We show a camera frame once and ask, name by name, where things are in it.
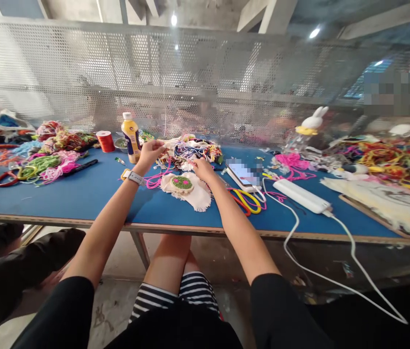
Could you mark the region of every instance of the table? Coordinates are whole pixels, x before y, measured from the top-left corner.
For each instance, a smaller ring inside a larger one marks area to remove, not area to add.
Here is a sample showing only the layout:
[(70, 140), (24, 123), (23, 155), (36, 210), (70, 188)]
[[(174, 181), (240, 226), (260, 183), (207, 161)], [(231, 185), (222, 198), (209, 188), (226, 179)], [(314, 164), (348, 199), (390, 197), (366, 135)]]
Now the table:
[[(257, 157), (264, 158), (264, 165), (272, 158), (271, 154), (256, 148), (224, 146), (223, 153), (225, 159), (234, 157), (249, 165), (256, 164)], [(89, 227), (121, 184), (118, 179), (124, 166), (116, 162), (115, 157), (124, 159), (130, 166), (126, 154), (106, 154), (100, 149), (91, 149), (89, 156), (79, 162), (98, 159), (99, 163), (73, 176), (38, 188), (30, 184), (0, 188), (0, 222)], [(158, 172), (159, 169), (152, 167), (148, 175)], [(332, 203), (334, 214), (347, 225), (357, 242), (410, 245), (410, 239), (396, 235), (340, 200), (338, 193), (321, 185), (319, 180), (330, 176), (329, 174), (316, 172), (316, 175), (313, 179), (299, 180), (297, 184)], [(234, 186), (228, 174), (223, 175), (223, 178)], [(300, 216), (300, 225), (293, 238), (348, 241), (347, 235), (336, 221), (308, 210), (305, 210), (305, 215), (299, 210), (296, 212)], [(268, 201), (266, 211), (258, 215), (252, 214), (249, 219), (265, 239), (284, 239), (295, 222), (292, 213), (273, 200)], [(146, 187), (139, 188), (123, 230), (131, 233), (146, 267), (149, 259), (143, 233), (200, 236), (224, 234), (214, 201), (206, 212), (195, 212), (187, 202), (175, 199), (159, 188), (149, 190)]]

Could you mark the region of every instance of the bowl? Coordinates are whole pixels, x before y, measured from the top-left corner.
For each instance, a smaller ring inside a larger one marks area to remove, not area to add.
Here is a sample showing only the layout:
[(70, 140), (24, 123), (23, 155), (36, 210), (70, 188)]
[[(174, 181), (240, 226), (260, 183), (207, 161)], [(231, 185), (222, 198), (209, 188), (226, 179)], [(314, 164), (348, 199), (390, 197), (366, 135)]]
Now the bowl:
[(116, 149), (121, 150), (123, 153), (128, 154), (127, 146), (126, 146), (126, 139), (124, 137), (118, 138), (114, 142), (114, 147)]

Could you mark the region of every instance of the forearm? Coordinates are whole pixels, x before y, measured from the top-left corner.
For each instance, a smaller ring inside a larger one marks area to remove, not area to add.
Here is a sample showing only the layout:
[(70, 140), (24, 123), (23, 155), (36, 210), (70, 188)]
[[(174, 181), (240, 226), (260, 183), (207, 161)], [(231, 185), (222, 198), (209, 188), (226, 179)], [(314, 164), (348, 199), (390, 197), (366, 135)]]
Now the forearm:
[[(148, 168), (136, 165), (133, 171), (145, 176)], [(97, 287), (138, 187), (139, 185), (131, 180), (121, 184), (90, 227), (63, 279), (84, 276), (93, 283), (95, 288)]]
[(208, 183), (221, 215), (224, 232), (233, 246), (249, 284), (261, 274), (280, 274), (263, 240), (219, 178)]

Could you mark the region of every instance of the black sleeve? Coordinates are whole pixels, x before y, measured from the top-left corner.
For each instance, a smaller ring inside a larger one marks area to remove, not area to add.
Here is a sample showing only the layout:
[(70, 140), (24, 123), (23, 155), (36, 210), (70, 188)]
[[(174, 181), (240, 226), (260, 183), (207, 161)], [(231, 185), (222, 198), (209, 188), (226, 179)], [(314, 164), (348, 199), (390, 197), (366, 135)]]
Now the black sleeve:
[(12, 349), (86, 349), (94, 293), (94, 286), (85, 277), (74, 276), (61, 281)]
[(257, 349), (333, 348), (282, 276), (256, 277), (251, 287), (251, 303)]

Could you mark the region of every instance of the wooden table edge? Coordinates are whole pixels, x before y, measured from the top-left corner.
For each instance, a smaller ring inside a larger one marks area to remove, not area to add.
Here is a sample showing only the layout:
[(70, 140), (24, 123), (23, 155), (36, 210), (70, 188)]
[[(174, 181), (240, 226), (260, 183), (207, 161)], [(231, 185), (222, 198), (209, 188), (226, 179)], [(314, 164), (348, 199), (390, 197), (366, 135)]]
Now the wooden table edge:
[[(66, 218), (52, 217), (35, 217), (35, 216), (18, 216), (0, 214), (0, 222), (19, 222), (24, 224), (38, 225), (55, 225), (74, 228), (89, 228), (94, 221), (78, 220)], [(224, 235), (223, 228), (202, 227), (202, 226), (187, 226), (187, 225), (168, 225), (168, 224), (149, 224), (149, 223), (127, 223), (124, 225), (123, 231), (141, 232), (141, 233), (164, 233), (164, 234), (180, 234), (189, 233), (196, 236), (222, 236)], [(289, 232), (273, 231), (273, 230), (257, 230), (261, 237), (265, 239), (284, 239)], [(295, 232), (293, 239), (299, 240), (323, 240), (323, 241), (338, 241), (349, 242), (347, 235), (338, 234), (320, 234), (320, 233), (301, 233)], [(359, 243), (374, 243), (374, 244), (391, 244), (410, 246), (410, 238), (386, 238), (372, 236), (354, 236), (355, 241)]]

